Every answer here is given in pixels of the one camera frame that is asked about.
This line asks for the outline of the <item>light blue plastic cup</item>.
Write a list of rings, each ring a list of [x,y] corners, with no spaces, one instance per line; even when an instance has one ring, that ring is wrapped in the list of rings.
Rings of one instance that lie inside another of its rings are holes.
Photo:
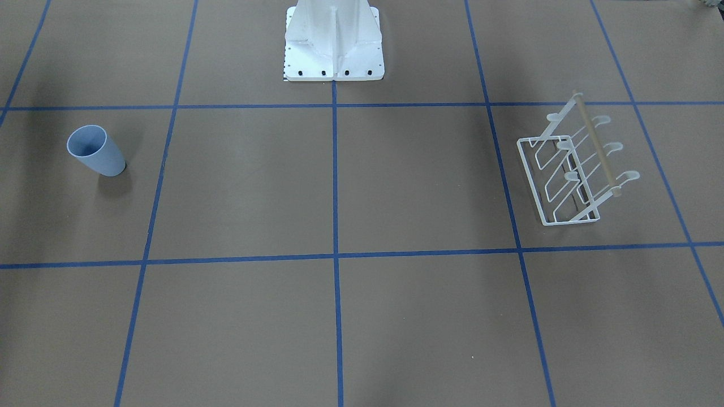
[[[66,149],[83,165],[104,177],[116,177],[126,167],[126,161],[116,142],[106,129],[96,124],[76,129],[67,139]]]

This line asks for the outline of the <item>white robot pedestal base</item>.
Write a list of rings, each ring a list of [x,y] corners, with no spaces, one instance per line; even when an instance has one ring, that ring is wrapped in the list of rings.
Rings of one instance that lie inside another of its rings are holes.
[[[285,28],[287,81],[385,77],[380,11],[367,1],[298,1],[286,10]]]

